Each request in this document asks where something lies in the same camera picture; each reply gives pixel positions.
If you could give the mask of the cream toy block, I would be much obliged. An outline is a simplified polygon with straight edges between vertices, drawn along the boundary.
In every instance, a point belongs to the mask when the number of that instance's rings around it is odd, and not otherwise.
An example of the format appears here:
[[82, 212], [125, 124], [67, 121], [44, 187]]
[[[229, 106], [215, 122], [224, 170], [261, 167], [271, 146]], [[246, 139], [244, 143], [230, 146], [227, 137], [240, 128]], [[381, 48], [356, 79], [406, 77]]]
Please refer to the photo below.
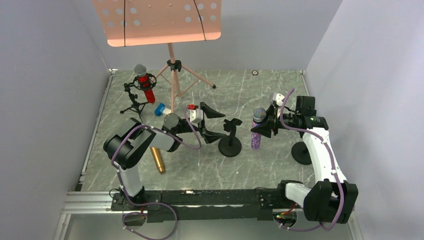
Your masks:
[[167, 108], [167, 107], [164, 107], [164, 108], [161, 109], [161, 113], [162, 113], [162, 115], [166, 116], [166, 115], [172, 113], [172, 110]]

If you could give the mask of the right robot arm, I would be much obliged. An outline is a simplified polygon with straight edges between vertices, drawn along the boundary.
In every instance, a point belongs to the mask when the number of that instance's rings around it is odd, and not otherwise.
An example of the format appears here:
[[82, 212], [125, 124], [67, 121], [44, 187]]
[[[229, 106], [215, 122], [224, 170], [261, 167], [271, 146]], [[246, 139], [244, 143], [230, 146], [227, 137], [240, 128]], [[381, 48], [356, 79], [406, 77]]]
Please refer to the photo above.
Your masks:
[[308, 221], [346, 224], [359, 190], [348, 182], [337, 163], [327, 121], [317, 115], [313, 96], [297, 96], [295, 109], [287, 113], [284, 100], [283, 95], [273, 93], [268, 109], [256, 107], [251, 133], [270, 138], [279, 130], [298, 132], [301, 141], [292, 146], [291, 155], [301, 165], [312, 165], [315, 183], [307, 187], [300, 181], [282, 180], [272, 193], [279, 200], [298, 205]]

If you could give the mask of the gold microphone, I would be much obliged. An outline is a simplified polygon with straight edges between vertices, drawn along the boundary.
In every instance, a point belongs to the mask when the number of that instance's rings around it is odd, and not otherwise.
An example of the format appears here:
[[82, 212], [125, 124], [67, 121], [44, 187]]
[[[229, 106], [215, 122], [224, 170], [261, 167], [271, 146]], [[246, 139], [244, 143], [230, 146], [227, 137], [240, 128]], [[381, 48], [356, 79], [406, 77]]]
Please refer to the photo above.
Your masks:
[[156, 147], [151, 147], [151, 154], [158, 172], [162, 175], [166, 173], [166, 167], [163, 161], [161, 151]]

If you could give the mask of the pink music stand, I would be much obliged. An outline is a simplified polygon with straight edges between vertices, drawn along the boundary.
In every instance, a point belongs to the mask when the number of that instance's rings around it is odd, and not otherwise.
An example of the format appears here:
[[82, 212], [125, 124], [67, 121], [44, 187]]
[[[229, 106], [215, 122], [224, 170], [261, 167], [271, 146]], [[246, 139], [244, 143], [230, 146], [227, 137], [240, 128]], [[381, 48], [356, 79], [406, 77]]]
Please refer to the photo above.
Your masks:
[[212, 88], [216, 85], [186, 67], [175, 57], [174, 43], [216, 40], [221, 36], [220, 0], [94, 0], [92, 4], [111, 47], [167, 44], [171, 70], [171, 109], [182, 97], [181, 69]]

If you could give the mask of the black round-base mic stand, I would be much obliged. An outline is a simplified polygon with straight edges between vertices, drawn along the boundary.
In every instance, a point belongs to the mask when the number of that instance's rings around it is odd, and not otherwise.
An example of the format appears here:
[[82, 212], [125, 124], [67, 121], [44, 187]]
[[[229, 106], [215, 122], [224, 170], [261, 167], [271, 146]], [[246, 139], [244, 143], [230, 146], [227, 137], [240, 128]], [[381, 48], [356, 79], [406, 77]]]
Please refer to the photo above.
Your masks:
[[242, 150], [241, 141], [236, 137], [237, 126], [242, 124], [242, 120], [233, 118], [232, 120], [225, 119], [223, 130], [229, 135], [224, 136], [218, 143], [219, 152], [228, 158], [237, 156]]

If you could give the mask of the black tripod shock-mount stand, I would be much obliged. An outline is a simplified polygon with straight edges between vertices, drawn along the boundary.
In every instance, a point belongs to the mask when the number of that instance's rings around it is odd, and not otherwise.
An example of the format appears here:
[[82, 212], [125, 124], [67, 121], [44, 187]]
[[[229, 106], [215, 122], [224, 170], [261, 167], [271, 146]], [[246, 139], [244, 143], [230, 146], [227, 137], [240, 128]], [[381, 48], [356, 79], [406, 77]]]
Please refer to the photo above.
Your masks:
[[[153, 78], [154, 75], [153, 74], [151, 74], [151, 75], [152, 75], [151, 76], [151, 81], [153, 82], [154, 81], [154, 78]], [[126, 113], [128, 111], [132, 111], [132, 112], [134, 112], [134, 113], [136, 113], [138, 115], [140, 121], [143, 123], [142, 112], [143, 112], [145, 106], [147, 104], [150, 104], [150, 103], [147, 102], [147, 99], [144, 102], [139, 102], [138, 101], [139, 95], [137, 93], [133, 93], [132, 92], [132, 89], [136, 89], [136, 90], [142, 91], [139, 88], [139, 83], [136, 80], [136, 76], [134, 77], [134, 79], [133, 79], [132, 82], [124, 83], [123, 86], [124, 86], [124, 92], [128, 94], [128, 97], [129, 97], [129, 99], [131, 101], [131, 106], [129, 106], [129, 107], [123, 109], [123, 110], [120, 110], [119, 113], [120, 114], [124, 114], [124, 113]]]

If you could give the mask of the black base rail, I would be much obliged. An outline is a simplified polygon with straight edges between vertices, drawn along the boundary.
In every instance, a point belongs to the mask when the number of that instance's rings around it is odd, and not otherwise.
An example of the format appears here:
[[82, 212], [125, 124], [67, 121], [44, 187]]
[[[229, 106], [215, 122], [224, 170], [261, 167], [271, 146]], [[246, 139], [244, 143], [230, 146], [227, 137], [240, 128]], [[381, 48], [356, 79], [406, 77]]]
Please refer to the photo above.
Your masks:
[[114, 193], [113, 212], [145, 212], [148, 223], [178, 219], [271, 221], [274, 215], [297, 209], [279, 188], [224, 190], [146, 190], [142, 202], [133, 205], [122, 193]]

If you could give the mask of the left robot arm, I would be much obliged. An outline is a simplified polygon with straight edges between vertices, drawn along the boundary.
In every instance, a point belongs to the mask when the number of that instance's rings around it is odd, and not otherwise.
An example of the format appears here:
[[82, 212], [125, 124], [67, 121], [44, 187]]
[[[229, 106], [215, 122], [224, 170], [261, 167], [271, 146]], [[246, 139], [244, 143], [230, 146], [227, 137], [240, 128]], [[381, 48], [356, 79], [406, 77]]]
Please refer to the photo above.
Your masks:
[[172, 153], [180, 146], [200, 150], [202, 143], [211, 144], [225, 136], [207, 130], [205, 119], [224, 116], [200, 102], [198, 105], [189, 104], [183, 118], [172, 111], [166, 112], [161, 128], [129, 118], [103, 144], [103, 150], [116, 169], [120, 193], [131, 203], [145, 203], [145, 188], [139, 173], [139, 162], [145, 152], [156, 148]]

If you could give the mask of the red glitter microphone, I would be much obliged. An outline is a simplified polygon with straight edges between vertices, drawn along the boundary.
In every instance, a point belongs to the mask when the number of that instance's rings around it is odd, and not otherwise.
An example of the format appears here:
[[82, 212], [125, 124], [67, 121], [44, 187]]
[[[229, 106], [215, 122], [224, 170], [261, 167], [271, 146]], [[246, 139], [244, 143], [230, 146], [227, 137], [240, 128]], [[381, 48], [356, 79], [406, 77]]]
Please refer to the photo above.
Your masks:
[[148, 73], [147, 68], [140, 63], [135, 65], [134, 73], [139, 88], [144, 92], [147, 102], [153, 104], [156, 101], [153, 92], [153, 87], [156, 85], [156, 77], [153, 76], [154, 81], [151, 81], [152, 74]]

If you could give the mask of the blue toy block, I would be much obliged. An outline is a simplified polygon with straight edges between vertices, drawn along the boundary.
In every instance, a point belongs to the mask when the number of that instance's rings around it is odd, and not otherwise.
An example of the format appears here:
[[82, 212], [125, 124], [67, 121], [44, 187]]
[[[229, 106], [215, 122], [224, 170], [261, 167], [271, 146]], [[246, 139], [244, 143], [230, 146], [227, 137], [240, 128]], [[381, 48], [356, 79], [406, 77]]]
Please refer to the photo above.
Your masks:
[[164, 110], [166, 109], [166, 106], [165, 106], [165, 104], [164, 103], [160, 103], [158, 106], [157, 106], [157, 108], [154, 110], [154, 114], [157, 116], [157, 117], [160, 117], [160, 116], [162, 116], [163, 115], [163, 112], [164, 112]]

